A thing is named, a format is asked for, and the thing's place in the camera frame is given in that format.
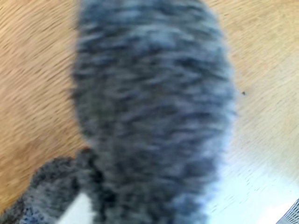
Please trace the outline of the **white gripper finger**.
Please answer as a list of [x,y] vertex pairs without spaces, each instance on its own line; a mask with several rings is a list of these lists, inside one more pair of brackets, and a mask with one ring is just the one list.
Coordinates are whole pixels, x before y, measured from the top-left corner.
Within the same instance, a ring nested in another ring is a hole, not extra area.
[[92,210],[92,201],[85,193],[79,193],[58,219],[58,224],[92,224],[95,212]]

